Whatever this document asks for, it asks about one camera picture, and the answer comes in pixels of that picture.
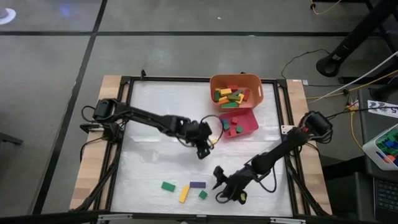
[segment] purple block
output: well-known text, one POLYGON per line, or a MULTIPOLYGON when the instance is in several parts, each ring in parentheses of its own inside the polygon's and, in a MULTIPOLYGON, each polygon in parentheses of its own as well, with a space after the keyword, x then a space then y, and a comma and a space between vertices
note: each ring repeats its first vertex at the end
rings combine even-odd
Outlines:
POLYGON ((206 182, 189 182, 189 187, 206 188, 206 182))

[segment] orange basket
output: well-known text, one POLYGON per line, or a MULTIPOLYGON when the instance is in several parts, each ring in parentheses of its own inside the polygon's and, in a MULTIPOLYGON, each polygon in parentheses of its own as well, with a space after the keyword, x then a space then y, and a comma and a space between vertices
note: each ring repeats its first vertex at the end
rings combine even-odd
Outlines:
POLYGON ((210 79, 210 95, 214 109, 218 111, 234 111, 242 108, 255 108, 262 102, 264 94, 262 92, 262 84, 260 78, 255 74, 231 74, 231 75, 215 75, 210 79), (239 90, 250 90, 247 101, 242 102, 239 107, 222 108, 215 102, 214 95, 216 88, 227 88, 228 85, 237 85, 239 90))

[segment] red block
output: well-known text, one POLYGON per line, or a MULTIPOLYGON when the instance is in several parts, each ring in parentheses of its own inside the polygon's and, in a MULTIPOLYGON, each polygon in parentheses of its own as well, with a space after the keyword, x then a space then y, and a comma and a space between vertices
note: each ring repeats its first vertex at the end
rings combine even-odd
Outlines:
POLYGON ((236 130, 235 129, 230 129, 229 130, 229 135, 230 136, 235 136, 236 135, 236 130))
POLYGON ((238 86, 237 85, 228 85, 227 88, 230 88, 232 91, 238 90, 238 86))
POLYGON ((238 124, 238 118, 237 117, 233 117, 231 122, 233 124, 238 124))
POLYGON ((243 100, 244 101, 247 101, 248 99, 249 99, 249 96, 250 96, 250 90, 249 89, 246 89, 245 91, 244 91, 244 97, 243 97, 243 100))

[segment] green block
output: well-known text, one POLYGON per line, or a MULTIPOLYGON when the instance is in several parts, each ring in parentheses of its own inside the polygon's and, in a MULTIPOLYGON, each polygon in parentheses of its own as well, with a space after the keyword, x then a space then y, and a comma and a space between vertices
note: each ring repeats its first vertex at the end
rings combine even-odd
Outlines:
POLYGON ((163 181, 162 188, 168 190, 169 192, 174 192, 175 185, 163 181))
POLYGON ((243 132, 243 127, 240 127, 240 126, 236 127, 236 132, 237 133, 242 133, 243 132))
POLYGON ((235 92, 232 93, 232 95, 238 96, 240 93, 243 93, 243 90, 236 90, 235 92))
POLYGON ((216 102, 218 102, 218 99, 220 98, 220 91, 219 90, 216 90, 215 92, 214 92, 214 100, 216 101, 216 102))
POLYGON ((229 99, 229 100, 241 100, 241 98, 239 96, 234 96, 234 95, 228 95, 227 99, 229 99))
POLYGON ((207 197, 207 193, 206 193, 204 190, 202 190, 202 191, 199 193, 199 197, 202 198, 202 199, 204 200, 204 199, 206 199, 206 197, 207 197))
POLYGON ((230 103, 226 103, 221 105, 222 108, 234 108, 234 107, 238 107, 238 103, 237 102, 230 102, 230 103))

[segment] black metal frame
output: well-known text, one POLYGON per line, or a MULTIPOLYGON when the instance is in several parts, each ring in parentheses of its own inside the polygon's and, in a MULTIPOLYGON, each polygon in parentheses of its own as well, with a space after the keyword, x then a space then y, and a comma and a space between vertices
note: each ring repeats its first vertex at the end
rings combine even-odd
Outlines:
MULTIPOLYGON (((130 101, 131 101, 131 96, 132 96, 132 89, 134 86, 134 82, 135 81, 156 81, 156 82, 209 82, 210 78, 200 78, 200 77, 147 77, 145 74, 145 71, 141 72, 141 76, 140 77, 122 77, 121 79, 121 83, 119 86, 119 92, 118 92, 118 99, 121 100, 122 96, 123 96, 123 91, 126 87, 126 85, 128 86, 128 91, 127 91, 127 100, 126 103, 129 105, 130 101)), ((282 91, 284 92, 284 100, 285 100, 285 106, 286 106, 286 110, 287 110, 287 119, 289 121, 288 125, 294 125, 293 122, 293 115, 292 115, 292 110, 290 107, 290 99, 289 99, 289 92, 287 91, 287 83, 285 80, 270 80, 270 79, 261 79, 261 83, 268 83, 271 84, 274 88, 274 95, 275 95, 275 102, 276 102, 276 108, 277 108, 277 114, 278 114, 278 122, 279 125, 284 125, 284 119, 283 119, 283 114, 282 114, 282 107, 281 107, 281 103, 280 103, 280 95, 279 95, 279 88, 282 88, 282 91)), ((123 139, 121 141, 121 143, 119 143, 117 145, 116 151, 115 151, 115 156, 120 156, 121 153, 121 148, 122 148, 122 144, 123 144, 123 139)), ((104 157, 104 162, 103 162, 103 166, 101 168, 101 177, 103 176, 105 170, 108 167, 109 164, 109 157, 111 154, 111 150, 113 148, 113 144, 112 143, 108 143, 106 146, 106 152, 105 152, 105 157, 104 157)), ((297 167, 297 172, 300 176, 300 178, 304 181, 304 175, 303 175, 303 170, 302 170, 302 163, 301 163, 301 159, 299 156, 299 152, 298 149, 295 149, 294 151, 294 159, 295 159, 295 163, 296 163, 296 167, 297 167)), ((109 183, 109 189, 108 189, 108 196, 106 199, 106 205, 105 205, 105 210, 106 211, 110 211, 111 208, 111 202, 113 199, 113 193, 114 193, 114 185, 115 185, 115 181, 116 181, 116 176, 117 176, 117 171, 115 171, 115 173, 111 176, 110 178, 110 183, 109 183)), ((291 202, 291 206, 292 206, 292 213, 293 216, 299 215, 299 211, 298 211, 298 207, 297 207, 297 199, 296 199, 296 194, 295 194, 295 187, 294 187, 294 182, 292 180, 292 178, 287 175, 287 180, 288 180, 288 186, 289 186, 289 194, 290 194, 290 202, 291 202)), ((102 191, 101 194, 97 197, 96 201, 95 201, 95 207, 94 209, 99 209, 99 204, 100 204, 100 199, 101 199, 101 195, 102 195, 102 191)), ((303 199, 303 207, 304 207, 304 213, 305 215, 310 215, 310 207, 307 203, 307 201, 305 201, 304 197, 302 197, 303 199)), ((250 220, 262 220, 262 221, 267 221, 270 219, 270 217, 247 217, 247 216, 224 216, 224 215, 206 215, 204 218, 203 217, 198 217, 196 215, 185 215, 185 214, 162 214, 162 213, 151 213, 151 214, 145 214, 145 213, 128 213, 128 214, 133 214, 133 216, 135 217, 140 217, 140 218, 150 218, 150 219, 154 219, 154 218, 162 218, 162 219, 174 219, 174 220, 196 220, 196 221, 200 221, 201 219, 217 219, 217 220, 229 220, 231 221, 238 219, 250 219, 250 220)))

